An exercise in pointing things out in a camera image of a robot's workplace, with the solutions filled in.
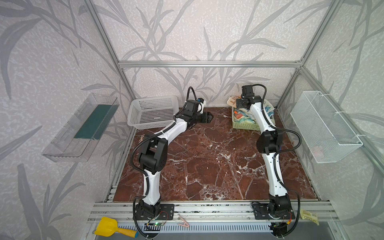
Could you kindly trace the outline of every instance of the green mat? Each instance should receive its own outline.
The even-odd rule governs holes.
[[[99,104],[81,126],[74,138],[100,140],[119,105]]]

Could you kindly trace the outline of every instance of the green plastic basket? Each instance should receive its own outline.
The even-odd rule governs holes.
[[[260,127],[257,123],[235,122],[235,117],[233,116],[233,107],[232,107],[232,128],[260,131]]]

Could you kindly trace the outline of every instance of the wallpaper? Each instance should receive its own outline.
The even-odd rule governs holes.
[[[131,97],[82,1],[0,1],[0,239],[78,239],[104,200]],[[86,163],[41,155],[90,93],[120,106]]]
[[[383,65],[384,2],[360,0],[342,4],[306,66],[382,154]]]
[[[304,54],[331,0],[94,3],[120,61],[296,61]],[[239,85],[266,83],[265,78],[270,79],[269,98],[275,99],[288,82],[289,72],[292,70],[125,70],[137,98],[172,94],[183,103],[186,84],[190,84],[199,88],[209,106],[225,106],[228,96],[240,92]]]
[[[241,86],[261,83],[267,87],[266,99],[277,104],[294,72],[293,68],[139,68],[125,69],[137,98],[175,95],[184,104],[192,86],[196,96],[209,106],[227,106],[229,96],[240,96]],[[254,88],[262,95],[263,88]]]
[[[383,22],[384,1],[345,0],[305,66],[382,153]],[[287,128],[298,130],[290,112],[308,90],[313,89],[299,77],[279,111]],[[349,238],[382,239],[384,178],[364,152],[358,149],[328,164],[316,163],[305,143],[297,152],[314,189],[332,202]]]

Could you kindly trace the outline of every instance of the black mounting plate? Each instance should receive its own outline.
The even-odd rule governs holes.
[[[149,220],[142,212],[142,209],[138,209],[138,204],[136,205],[136,213],[135,217],[136,220]],[[163,211],[162,213],[159,214],[159,216],[156,218],[156,220],[173,220],[173,215],[175,213],[175,204],[160,204],[160,212]]]
[[[252,205],[253,208],[253,214],[255,215],[255,220],[274,220],[271,218],[268,214],[268,204],[258,204],[255,203]],[[292,214],[292,219],[295,219],[295,214],[292,209],[288,209],[286,212],[283,212],[282,215],[284,216],[285,220],[289,220],[291,218]]]

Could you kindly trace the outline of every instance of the shovel handle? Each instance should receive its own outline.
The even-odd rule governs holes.
[[[118,228],[118,232],[124,235],[127,235],[129,237],[134,237],[136,238],[138,235],[138,232],[130,229],[124,229],[124,228]]]

